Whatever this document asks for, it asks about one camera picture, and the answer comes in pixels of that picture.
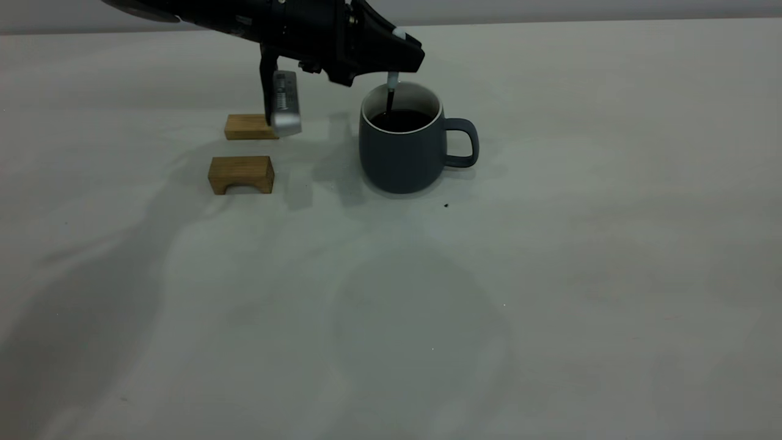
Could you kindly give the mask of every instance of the dark liquid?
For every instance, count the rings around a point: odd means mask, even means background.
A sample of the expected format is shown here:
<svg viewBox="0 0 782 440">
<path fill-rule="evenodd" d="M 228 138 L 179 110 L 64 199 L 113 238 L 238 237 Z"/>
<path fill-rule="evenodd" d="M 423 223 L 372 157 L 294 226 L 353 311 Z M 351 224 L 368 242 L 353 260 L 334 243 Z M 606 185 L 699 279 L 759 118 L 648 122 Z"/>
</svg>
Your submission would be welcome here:
<svg viewBox="0 0 782 440">
<path fill-rule="evenodd" d="M 392 110 L 373 117 L 372 125 L 394 133 L 414 132 L 432 122 L 428 114 L 415 110 Z"/>
</svg>

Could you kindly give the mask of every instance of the wooden bridge block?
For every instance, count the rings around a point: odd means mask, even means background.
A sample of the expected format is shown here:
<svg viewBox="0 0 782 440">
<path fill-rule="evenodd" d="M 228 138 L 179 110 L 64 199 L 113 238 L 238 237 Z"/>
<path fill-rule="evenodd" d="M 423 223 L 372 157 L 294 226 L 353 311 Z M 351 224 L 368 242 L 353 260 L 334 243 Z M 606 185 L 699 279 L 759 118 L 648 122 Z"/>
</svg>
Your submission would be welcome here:
<svg viewBox="0 0 782 440">
<path fill-rule="evenodd" d="M 215 157 L 209 168 L 209 183 L 217 195 L 229 186 L 255 186 L 264 194 L 274 188 L 274 169 L 268 156 Z"/>
</svg>

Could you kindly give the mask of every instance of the table surface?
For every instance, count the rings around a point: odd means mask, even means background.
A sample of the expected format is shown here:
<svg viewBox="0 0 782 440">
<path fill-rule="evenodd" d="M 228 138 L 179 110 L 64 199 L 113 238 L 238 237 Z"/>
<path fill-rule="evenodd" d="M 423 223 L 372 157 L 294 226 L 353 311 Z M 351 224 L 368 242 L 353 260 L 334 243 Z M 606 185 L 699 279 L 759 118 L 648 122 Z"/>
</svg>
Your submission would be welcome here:
<svg viewBox="0 0 782 440">
<path fill-rule="evenodd" d="M 407 197 L 382 74 L 228 142 L 253 44 L 1 37 L 2 437 L 779 438 L 782 20 L 409 32 L 482 156 Z M 245 155 L 274 194 L 214 196 Z"/>
</svg>

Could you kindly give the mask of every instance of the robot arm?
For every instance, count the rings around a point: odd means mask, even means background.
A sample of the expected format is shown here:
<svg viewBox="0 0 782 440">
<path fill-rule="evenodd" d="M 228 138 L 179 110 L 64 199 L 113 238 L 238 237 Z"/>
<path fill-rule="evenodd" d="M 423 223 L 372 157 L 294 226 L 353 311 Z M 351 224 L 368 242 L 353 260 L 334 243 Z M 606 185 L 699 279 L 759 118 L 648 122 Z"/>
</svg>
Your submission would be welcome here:
<svg viewBox="0 0 782 440">
<path fill-rule="evenodd" d="M 416 72 L 424 60 L 421 42 L 394 35 L 395 27 L 366 0 L 103 0 L 147 20 L 180 20 L 261 45 L 260 76 L 267 122 L 278 135 L 296 129 L 298 107 L 293 72 L 279 72 L 277 58 L 299 60 L 310 73 L 350 87 L 371 72 Z"/>
</svg>

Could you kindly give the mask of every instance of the mug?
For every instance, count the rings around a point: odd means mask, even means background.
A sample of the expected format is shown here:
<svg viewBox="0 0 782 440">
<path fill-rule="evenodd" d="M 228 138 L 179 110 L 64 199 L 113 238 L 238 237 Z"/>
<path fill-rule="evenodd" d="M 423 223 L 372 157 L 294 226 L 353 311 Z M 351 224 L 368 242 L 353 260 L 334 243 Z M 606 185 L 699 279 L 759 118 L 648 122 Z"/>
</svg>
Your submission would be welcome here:
<svg viewBox="0 0 782 440">
<path fill-rule="evenodd" d="M 412 132 L 388 132 L 372 124 L 386 111 L 388 86 L 375 88 L 361 104 L 359 153 L 369 180 L 389 193 L 409 194 L 432 185 L 445 167 L 470 168 L 478 161 L 478 131 L 466 119 L 446 119 L 443 102 L 422 85 L 401 82 L 394 93 L 394 110 L 414 110 L 432 118 Z M 472 142 L 472 155 L 448 156 L 446 132 L 465 132 Z"/>
</svg>

